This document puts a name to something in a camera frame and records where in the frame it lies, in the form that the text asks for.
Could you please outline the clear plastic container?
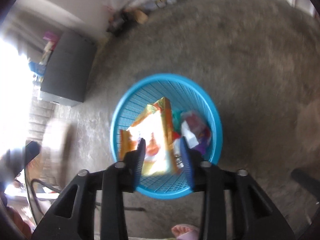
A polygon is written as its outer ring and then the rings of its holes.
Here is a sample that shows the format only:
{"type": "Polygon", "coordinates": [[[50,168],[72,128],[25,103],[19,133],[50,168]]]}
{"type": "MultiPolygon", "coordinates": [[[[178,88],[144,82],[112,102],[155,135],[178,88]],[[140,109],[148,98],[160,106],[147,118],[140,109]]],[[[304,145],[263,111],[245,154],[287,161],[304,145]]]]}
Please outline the clear plastic container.
{"type": "Polygon", "coordinates": [[[192,133],[194,133],[196,136],[198,136],[200,133],[202,133],[207,127],[204,120],[195,111],[183,112],[181,114],[181,120],[187,122],[187,124],[189,126],[189,130],[192,133]]]}

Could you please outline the yellow Enaak noodle packet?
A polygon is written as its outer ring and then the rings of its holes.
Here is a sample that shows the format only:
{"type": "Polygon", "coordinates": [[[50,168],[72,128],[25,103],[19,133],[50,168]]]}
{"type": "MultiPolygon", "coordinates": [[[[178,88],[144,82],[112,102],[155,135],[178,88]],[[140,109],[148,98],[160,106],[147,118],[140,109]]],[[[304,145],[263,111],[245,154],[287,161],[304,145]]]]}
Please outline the yellow Enaak noodle packet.
{"type": "Polygon", "coordinates": [[[162,97],[148,104],[126,130],[120,130],[120,160],[138,148],[139,141],[145,140],[143,176],[174,174],[178,171],[174,157],[174,126],[169,99],[162,97]]]}

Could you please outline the green plastic bag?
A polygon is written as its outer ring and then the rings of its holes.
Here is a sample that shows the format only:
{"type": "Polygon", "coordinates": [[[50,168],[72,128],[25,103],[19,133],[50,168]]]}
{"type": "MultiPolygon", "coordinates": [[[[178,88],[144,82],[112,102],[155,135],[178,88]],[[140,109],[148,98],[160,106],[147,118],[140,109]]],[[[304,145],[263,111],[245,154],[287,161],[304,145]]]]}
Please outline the green plastic bag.
{"type": "Polygon", "coordinates": [[[172,111],[173,128],[174,128],[174,131],[179,133],[179,134],[181,133],[181,124],[182,124],[181,114],[182,114],[182,111],[178,111],[178,110],[173,110],[172,111]]]}

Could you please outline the grey cabinet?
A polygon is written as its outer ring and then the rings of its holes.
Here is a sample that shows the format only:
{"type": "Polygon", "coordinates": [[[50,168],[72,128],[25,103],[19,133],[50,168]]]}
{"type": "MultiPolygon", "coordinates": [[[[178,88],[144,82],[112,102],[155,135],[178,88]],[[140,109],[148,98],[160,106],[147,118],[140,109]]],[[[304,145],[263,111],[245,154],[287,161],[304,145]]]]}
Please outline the grey cabinet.
{"type": "Polygon", "coordinates": [[[65,31],[47,63],[40,98],[69,107],[83,103],[96,52],[93,42],[65,31]]]}

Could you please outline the magenta bottle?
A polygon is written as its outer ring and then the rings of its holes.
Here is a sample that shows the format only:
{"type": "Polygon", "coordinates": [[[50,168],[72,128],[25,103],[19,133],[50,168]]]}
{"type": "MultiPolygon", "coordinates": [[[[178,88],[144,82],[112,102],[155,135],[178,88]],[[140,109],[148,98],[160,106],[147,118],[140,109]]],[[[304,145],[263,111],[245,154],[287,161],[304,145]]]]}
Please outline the magenta bottle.
{"type": "Polygon", "coordinates": [[[59,40],[59,37],[51,31],[47,31],[44,33],[43,39],[48,42],[57,42],[59,40]]]}

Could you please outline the purple snack bag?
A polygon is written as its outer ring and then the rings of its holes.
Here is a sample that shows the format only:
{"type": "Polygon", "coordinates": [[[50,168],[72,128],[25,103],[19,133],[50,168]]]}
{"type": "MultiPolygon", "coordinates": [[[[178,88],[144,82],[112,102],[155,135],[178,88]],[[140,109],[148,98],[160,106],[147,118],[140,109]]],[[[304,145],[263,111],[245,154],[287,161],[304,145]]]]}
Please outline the purple snack bag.
{"type": "Polygon", "coordinates": [[[200,152],[202,155],[205,155],[211,140],[212,132],[210,128],[206,127],[197,137],[198,144],[195,147],[193,147],[193,150],[196,150],[200,152]]]}

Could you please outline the blue plastic waste basket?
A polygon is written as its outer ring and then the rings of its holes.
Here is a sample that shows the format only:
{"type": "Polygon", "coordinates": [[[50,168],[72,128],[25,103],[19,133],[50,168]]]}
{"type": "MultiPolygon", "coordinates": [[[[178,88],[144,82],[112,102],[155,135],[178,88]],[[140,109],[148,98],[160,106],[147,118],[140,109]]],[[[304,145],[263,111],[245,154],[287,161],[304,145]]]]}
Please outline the blue plastic waste basket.
{"type": "MultiPolygon", "coordinates": [[[[166,97],[174,111],[195,111],[207,123],[212,140],[204,155],[206,161],[219,162],[223,132],[219,112],[211,97],[194,81],[176,74],[148,76],[133,85],[120,99],[110,128],[110,147],[114,161],[119,161],[120,130],[127,129],[149,103],[166,97]]],[[[184,173],[142,176],[137,191],[150,198],[177,199],[191,194],[184,173]]]]}

